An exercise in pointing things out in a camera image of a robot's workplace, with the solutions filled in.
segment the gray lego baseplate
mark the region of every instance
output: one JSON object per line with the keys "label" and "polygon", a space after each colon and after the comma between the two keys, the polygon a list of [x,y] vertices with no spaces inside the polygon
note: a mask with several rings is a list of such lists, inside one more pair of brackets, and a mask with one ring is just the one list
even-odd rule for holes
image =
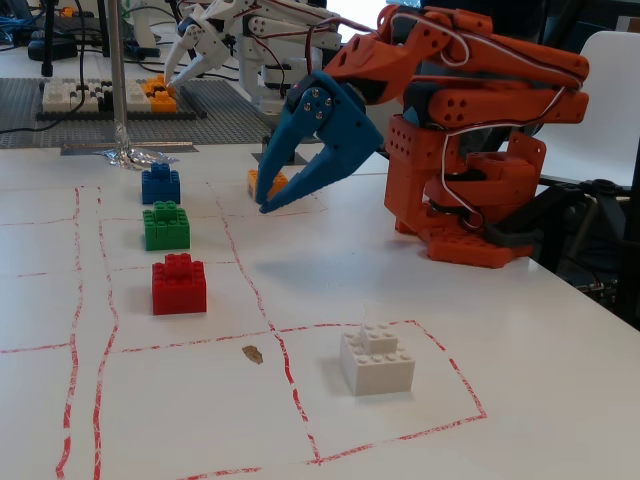
{"label": "gray lego baseplate", "polygon": [[[39,78],[0,78],[0,130],[16,127],[43,127],[51,122],[35,119],[42,111]],[[207,111],[196,120],[131,120],[129,136],[134,142],[193,142],[194,145],[260,143],[270,133],[260,114],[227,82],[192,80],[186,88]],[[176,92],[179,110],[192,110]],[[113,141],[109,120],[64,121],[39,133],[0,135],[0,148],[60,147],[64,143],[104,143]]]}

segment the red lego brick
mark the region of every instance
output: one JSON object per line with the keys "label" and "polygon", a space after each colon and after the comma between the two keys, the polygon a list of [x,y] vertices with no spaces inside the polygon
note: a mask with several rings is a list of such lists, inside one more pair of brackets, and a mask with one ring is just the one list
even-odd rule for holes
{"label": "red lego brick", "polygon": [[207,311],[207,280],[202,262],[191,255],[167,255],[152,274],[153,314],[176,315]]}

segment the chair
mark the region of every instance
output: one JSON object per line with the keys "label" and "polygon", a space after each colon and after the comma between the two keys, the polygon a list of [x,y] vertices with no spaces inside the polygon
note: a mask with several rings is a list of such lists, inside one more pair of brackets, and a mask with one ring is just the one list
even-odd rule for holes
{"label": "chair", "polygon": [[543,175],[572,180],[604,178],[631,185],[640,137],[640,34],[599,32],[582,50],[591,65],[582,123],[545,125]]}

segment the green lego brick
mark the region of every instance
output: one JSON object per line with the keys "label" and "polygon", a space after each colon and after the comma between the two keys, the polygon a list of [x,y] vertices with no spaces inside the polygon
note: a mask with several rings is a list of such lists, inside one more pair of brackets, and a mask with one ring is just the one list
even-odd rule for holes
{"label": "green lego brick", "polygon": [[184,209],[174,202],[156,202],[153,208],[142,214],[146,250],[188,250],[191,231]]}

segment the aluminum foil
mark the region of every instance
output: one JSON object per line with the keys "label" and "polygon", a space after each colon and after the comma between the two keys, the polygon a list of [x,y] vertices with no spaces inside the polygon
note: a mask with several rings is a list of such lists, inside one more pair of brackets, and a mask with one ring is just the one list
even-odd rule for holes
{"label": "aluminum foil", "polygon": [[153,152],[145,148],[131,146],[127,127],[117,120],[115,123],[115,148],[102,154],[109,159],[111,165],[129,170],[150,168],[152,163],[174,163],[178,160],[161,152]]}

